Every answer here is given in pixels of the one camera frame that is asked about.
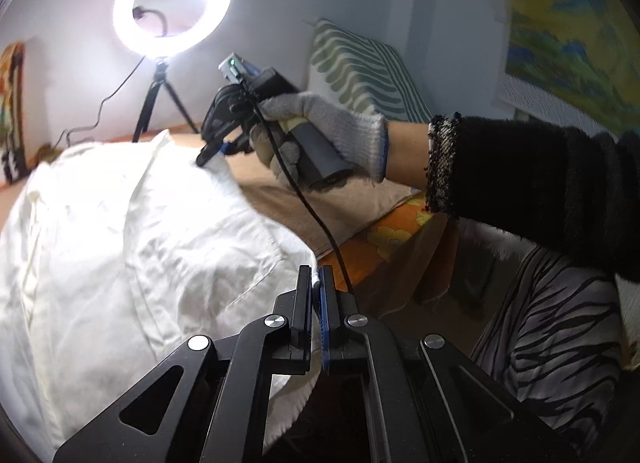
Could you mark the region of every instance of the black and white striped fabric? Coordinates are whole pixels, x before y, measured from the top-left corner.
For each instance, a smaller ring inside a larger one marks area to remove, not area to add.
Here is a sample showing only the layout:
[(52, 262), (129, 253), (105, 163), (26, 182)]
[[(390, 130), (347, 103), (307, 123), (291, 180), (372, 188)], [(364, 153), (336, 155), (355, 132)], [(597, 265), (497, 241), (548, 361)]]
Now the black and white striped fabric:
[(621, 341), (613, 279), (536, 248), (471, 359), (583, 453), (614, 396)]

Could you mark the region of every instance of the zebra print fabric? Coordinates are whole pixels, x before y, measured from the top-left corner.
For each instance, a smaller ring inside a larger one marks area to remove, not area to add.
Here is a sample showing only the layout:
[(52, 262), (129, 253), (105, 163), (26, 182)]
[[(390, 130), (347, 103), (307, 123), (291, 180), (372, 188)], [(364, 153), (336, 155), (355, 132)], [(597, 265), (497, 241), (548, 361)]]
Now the zebra print fabric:
[(363, 114), (426, 123), (431, 111), (395, 49), (321, 19), (314, 27), (310, 76), (327, 89), (314, 91)]
[(536, 248), (471, 359), (583, 453), (607, 417), (621, 340), (613, 279)]

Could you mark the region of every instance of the painting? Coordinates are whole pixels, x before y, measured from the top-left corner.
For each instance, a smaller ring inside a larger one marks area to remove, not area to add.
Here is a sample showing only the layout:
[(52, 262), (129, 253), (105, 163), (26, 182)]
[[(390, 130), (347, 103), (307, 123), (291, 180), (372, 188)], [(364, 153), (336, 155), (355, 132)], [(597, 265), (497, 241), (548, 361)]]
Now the painting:
[(7, 183), (20, 181), (30, 173), (22, 135), (23, 62), (22, 42), (7, 46), (0, 54), (0, 161)]
[(506, 69), (615, 135), (640, 130), (640, 34), (620, 0), (512, 0)]

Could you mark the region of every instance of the blue clip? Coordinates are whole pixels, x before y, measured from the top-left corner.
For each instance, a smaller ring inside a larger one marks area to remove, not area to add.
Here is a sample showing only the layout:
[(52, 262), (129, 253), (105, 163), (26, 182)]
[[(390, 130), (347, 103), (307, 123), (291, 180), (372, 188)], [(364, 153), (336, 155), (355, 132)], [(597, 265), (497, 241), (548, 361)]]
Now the blue clip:
[(225, 156), (233, 156), (236, 151), (234, 151), (234, 144), (229, 141), (223, 141), (222, 146), (220, 147), (220, 151)]

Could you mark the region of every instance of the fuzzy black sweater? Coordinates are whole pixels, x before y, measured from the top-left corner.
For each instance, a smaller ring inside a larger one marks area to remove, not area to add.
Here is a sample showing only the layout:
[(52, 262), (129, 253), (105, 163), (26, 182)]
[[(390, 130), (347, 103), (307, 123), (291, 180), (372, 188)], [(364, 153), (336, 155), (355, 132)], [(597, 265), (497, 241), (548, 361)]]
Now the fuzzy black sweater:
[[(484, 118), (432, 123), (429, 204), (640, 282), (640, 137)], [(438, 185), (446, 190), (436, 190)]]

